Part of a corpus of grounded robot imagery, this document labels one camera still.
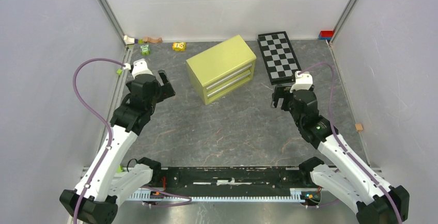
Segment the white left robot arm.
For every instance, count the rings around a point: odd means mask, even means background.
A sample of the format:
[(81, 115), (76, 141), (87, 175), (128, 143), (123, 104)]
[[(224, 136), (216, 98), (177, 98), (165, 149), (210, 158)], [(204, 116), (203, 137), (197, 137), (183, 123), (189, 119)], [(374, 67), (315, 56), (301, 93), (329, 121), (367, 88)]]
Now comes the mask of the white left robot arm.
[(164, 70), (161, 78), (150, 73), (136, 74), (127, 82), (129, 93), (115, 109), (106, 143), (73, 190), (65, 189), (60, 202), (75, 221), (112, 223), (119, 207), (139, 187), (157, 186), (162, 181), (161, 163), (141, 158), (127, 174), (114, 181), (116, 170), (128, 149), (150, 121), (157, 103), (175, 96)]

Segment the green drawer cabinet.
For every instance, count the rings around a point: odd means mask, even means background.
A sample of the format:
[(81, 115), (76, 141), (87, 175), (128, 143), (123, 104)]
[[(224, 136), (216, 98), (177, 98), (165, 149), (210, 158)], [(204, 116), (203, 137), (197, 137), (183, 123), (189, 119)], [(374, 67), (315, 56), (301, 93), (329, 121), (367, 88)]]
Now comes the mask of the green drawer cabinet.
[(251, 81), (255, 64), (255, 53), (240, 35), (186, 60), (189, 80), (206, 105)]

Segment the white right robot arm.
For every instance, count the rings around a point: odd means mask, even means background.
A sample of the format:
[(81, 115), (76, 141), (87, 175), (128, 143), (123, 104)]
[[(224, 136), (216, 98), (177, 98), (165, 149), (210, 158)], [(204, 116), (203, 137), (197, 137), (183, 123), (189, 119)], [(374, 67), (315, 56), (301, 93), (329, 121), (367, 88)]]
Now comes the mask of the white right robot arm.
[(372, 170), (347, 144), (329, 119), (319, 113), (312, 88), (276, 86), (271, 106), (291, 114), (302, 138), (336, 167), (312, 157), (299, 164), (298, 179), (305, 187), (317, 185), (347, 205), (359, 223), (403, 223), (409, 214), (410, 194), (394, 187)]

